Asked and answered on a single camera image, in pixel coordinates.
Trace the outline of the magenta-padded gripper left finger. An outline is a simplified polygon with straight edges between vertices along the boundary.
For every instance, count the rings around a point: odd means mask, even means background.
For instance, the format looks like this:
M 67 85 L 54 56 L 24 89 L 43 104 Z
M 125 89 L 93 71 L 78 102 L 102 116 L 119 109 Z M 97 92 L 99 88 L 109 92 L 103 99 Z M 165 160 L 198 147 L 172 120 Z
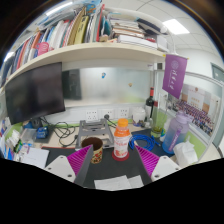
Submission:
M 79 149 L 69 156 L 59 155 L 45 168 L 45 171 L 75 183 L 76 185 L 82 186 L 92 156 L 93 146 L 89 145 Z

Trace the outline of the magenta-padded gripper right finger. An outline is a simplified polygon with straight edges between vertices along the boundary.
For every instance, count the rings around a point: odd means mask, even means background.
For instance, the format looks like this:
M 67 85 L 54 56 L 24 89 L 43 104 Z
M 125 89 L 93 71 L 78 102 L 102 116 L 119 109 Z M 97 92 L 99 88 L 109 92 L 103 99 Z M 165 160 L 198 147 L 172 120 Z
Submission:
M 157 181 L 180 170 L 180 167 L 168 156 L 157 156 L 140 146 L 135 146 L 143 166 L 152 181 Z

